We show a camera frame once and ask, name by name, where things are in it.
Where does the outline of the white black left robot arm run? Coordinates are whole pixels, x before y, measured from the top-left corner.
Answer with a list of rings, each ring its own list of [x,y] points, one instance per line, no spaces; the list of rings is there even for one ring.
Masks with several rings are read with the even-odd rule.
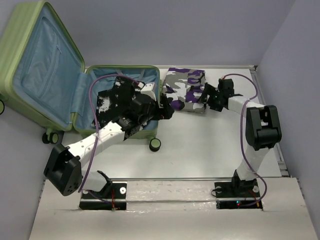
[[[83,167],[91,165],[93,158],[107,148],[138,133],[149,121],[168,120],[173,113],[174,109],[164,94],[159,100],[140,94],[132,100],[129,108],[97,133],[67,146],[57,144],[43,174],[63,196],[87,191],[104,198],[110,194],[111,179],[100,170],[84,170]]]

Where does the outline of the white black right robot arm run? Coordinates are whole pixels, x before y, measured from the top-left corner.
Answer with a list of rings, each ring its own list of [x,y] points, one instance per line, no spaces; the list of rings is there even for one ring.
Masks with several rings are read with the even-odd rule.
[[[242,196],[257,185],[259,168],[270,149],[282,139],[278,109],[275,105],[255,103],[251,98],[235,93],[231,78],[222,78],[218,86],[204,85],[199,99],[211,110],[223,109],[240,115],[240,148],[242,161],[230,182],[218,183],[218,195]]]

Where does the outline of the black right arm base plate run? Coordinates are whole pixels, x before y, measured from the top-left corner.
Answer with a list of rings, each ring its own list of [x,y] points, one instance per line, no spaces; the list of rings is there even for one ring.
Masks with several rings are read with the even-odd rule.
[[[256,180],[246,182],[239,188],[235,188],[231,182],[215,182],[211,195],[217,199],[218,210],[263,209]]]

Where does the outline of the black white tie-dye garment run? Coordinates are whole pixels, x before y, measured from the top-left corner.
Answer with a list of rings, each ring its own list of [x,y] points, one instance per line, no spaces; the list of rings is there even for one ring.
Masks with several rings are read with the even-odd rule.
[[[141,89],[132,80],[117,76],[112,88],[98,93],[95,112],[98,128],[121,115],[140,93]]]

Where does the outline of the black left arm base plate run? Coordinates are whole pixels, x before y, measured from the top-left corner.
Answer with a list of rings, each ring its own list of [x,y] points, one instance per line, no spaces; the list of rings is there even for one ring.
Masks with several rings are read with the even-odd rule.
[[[88,211],[124,211],[127,209],[127,184],[126,181],[114,181],[111,190],[104,196],[82,193],[79,208]]]

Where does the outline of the green suitcase blue lining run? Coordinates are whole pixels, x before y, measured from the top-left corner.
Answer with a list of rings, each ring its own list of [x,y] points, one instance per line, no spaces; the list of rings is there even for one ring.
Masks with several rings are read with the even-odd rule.
[[[88,136],[98,127],[98,93],[116,77],[155,83],[160,71],[148,65],[93,65],[85,61],[52,5],[44,0],[18,3],[0,40],[0,100],[45,129],[75,130]]]

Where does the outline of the purple camouflage garment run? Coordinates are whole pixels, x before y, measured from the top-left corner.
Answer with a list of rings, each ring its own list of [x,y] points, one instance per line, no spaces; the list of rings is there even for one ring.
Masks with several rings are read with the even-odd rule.
[[[206,105],[200,101],[205,89],[206,72],[201,69],[170,67],[162,92],[176,111],[203,114]]]

